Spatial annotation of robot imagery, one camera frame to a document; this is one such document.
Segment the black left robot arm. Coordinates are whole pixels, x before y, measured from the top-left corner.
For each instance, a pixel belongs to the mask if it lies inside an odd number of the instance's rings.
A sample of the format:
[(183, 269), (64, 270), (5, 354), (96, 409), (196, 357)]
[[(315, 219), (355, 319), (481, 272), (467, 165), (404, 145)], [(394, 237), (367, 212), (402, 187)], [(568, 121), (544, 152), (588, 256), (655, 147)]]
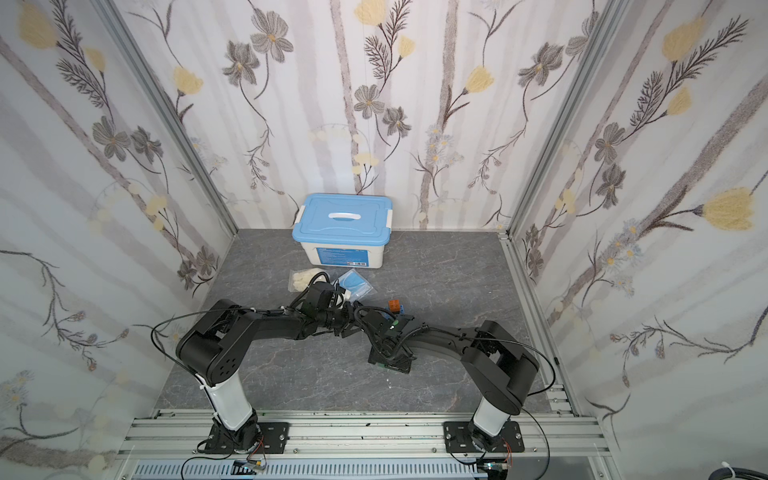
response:
[(240, 379), (241, 364), (254, 342), (344, 336), (357, 329), (354, 312), (360, 305), (322, 271), (291, 302), (276, 309), (222, 298), (198, 312), (199, 319), (179, 340), (172, 359), (193, 375), (213, 408), (212, 439), (203, 451), (251, 452), (263, 438)]

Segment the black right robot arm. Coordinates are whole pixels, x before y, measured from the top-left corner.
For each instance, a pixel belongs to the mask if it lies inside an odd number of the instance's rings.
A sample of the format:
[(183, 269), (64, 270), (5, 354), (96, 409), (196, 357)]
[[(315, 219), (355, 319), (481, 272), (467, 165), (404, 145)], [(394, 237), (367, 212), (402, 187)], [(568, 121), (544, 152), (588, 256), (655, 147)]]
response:
[(367, 306), (356, 307), (353, 318), (371, 344), (371, 364), (408, 374), (424, 353), (462, 365), (481, 394), (467, 426), (473, 446), (481, 451), (500, 447), (509, 418), (523, 411), (528, 397), (540, 393), (533, 387), (546, 357), (497, 322), (449, 328)]

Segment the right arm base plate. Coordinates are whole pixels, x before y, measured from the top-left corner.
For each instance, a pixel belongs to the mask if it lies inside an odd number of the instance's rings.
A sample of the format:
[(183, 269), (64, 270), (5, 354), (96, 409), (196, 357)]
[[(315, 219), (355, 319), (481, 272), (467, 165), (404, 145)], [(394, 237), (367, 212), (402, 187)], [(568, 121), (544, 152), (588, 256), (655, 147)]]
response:
[(507, 421), (500, 432), (491, 436), (472, 422), (449, 421), (443, 425), (445, 449), (448, 453), (522, 453), (523, 436), (517, 422)]

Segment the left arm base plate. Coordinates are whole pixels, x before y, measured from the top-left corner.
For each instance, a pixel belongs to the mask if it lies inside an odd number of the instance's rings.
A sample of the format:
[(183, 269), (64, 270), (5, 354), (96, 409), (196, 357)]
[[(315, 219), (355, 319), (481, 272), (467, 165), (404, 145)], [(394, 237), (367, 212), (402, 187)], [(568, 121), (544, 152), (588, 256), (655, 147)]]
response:
[(198, 451), (203, 454), (283, 454), (289, 440), (288, 422), (246, 423), (237, 431), (215, 422)]

